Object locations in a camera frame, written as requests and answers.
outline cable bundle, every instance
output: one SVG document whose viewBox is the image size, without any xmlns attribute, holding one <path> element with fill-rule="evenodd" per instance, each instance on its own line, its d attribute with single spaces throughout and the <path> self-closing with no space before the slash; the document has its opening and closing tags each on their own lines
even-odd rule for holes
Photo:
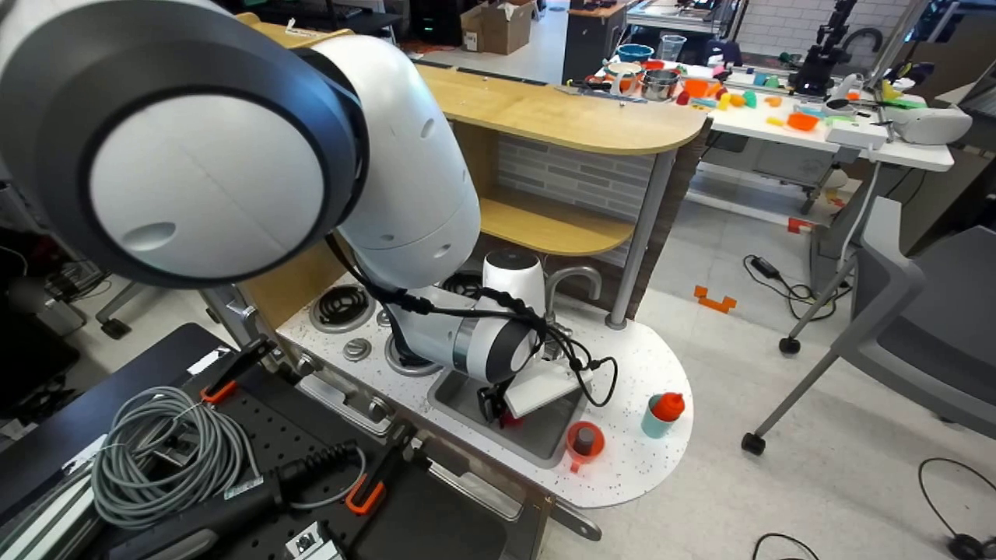
<svg viewBox="0 0 996 560">
<path fill-rule="evenodd" d="M 118 408 L 94 458 L 94 508 L 111 527 L 148 528 L 241 486 L 247 468 L 259 480 L 249 435 L 236 420 L 174 386 L 155 386 Z"/>
</svg>

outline wooden desk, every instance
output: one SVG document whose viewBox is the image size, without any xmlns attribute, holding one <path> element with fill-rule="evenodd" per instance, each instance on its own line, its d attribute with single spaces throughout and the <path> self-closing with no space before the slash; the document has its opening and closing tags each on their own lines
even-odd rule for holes
<svg viewBox="0 0 996 560">
<path fill-rule="evenodd" d="M 634 315 L 642 298 L 638 276 L 642 283 L 650 276 L 670 233 L 670 221 L 686 198 L 687 176 L 697 162 L 697 145 L 691 142 L 700 137 L 706 118 L 694 109 L 678 107 L 591 100 L 564 93 L 556 88 L 464 74 L 450 67 L 420 67 L 420 74 L 453 123 L 466 169 L 483 196 L 483 233 L 564 258 L 601 255 L 629 240 L 623 273 L 618 268 L 605 268 L 605 273 L 611 273 L 606 279 L 616 283 L 616 288 L 611 298 L 601 298 L 601 304 L 611 304 L 611 323 L 623 328 L 625 317 Z M 638 221 L 623 223 L 535 196 L 510 198 L 498 190 L 500 137 L 571 150 L 578 162 L 586 162 L 586 154 L 654 157 L 644 176 L 646 190 Z M 691 165 L 682 165 L 682 173 L 672 181 L 676 151 L 682 145 L 691 145 L 686 150 L 686 157 Z M 287 312 L 289 309 L 284 304 L 280 315 L 272 315 L 272 328 L 280 328 L 280 320 L 289 317 Z"/>
</svg>

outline shelf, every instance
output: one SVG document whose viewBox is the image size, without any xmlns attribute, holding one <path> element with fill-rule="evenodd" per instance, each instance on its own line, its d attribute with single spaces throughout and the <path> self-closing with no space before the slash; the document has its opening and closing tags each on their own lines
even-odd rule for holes
<svg viewBox="0 0 996 560">
<path fill-rule="evenodd" d="M 631 235 L 631 223 L 537 196 L 478 198 L 483 233 L 542 255 L 601 255 Z"/>
</svg>

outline cabinet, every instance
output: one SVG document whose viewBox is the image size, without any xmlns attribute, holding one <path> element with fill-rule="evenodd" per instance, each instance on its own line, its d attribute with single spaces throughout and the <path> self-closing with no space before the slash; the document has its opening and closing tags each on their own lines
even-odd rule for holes
<svg viewBox="0 0 996 560">
<path fill-rule="evenodd" d="M 578 85 L 614 56 L 625 25 L 625 2 L 605 8 L 571 8 L 565 50 L 564 50 L 564 85 Z"/>
</svg>

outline table leg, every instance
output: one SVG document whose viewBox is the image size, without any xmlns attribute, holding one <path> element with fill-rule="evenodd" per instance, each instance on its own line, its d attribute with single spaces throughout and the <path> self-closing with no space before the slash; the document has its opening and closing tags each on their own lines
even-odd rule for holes
<svg viewBox="0 0 996 560">
<path fill-rule="evenodd" d="M 672 150 L 672 151 L 661 151 L 654 157 L 654 171 L 650 171 L 650 181 L 646 181 L 644 204 L 642 204 L 642 216 L 634 221 L 634 233 L 629 240 L 618 293 L 616 293 L 614 312 L 606 317 L 606 323 L 614 330 L 625 328 L 625 309 L 631 303 L 634 279 L 642 273 L 642 265 L 644 265 L 644 255 L 646 255 L 646 247 L 650 247 L 650 233 L 654 233 L 654 223 L 657 223 L 657 216 L 661 216 L 661 202 L 664 202 L 666 182 L 670 182 L 672 169 L 676 169 L 676 154 L 678 151 Z"/>
<path fill-rule="evenodd" d="M 855 228 L 855 235 L 861 233 L 868 211 L 861 211 L 861 198 L 868 190 L 872 196 L 885 196 L 895 181 L 902 181 L 909 171 L 881 165 L 881 173 L 874 182 L 861 182 L 854 198 L 833 216 L 828 228 L 809 230 L 809 286 L 811 293 L 822 293 L 838 276 L 838 261 L 847 252 L 847 233 Z"/>
</svg>

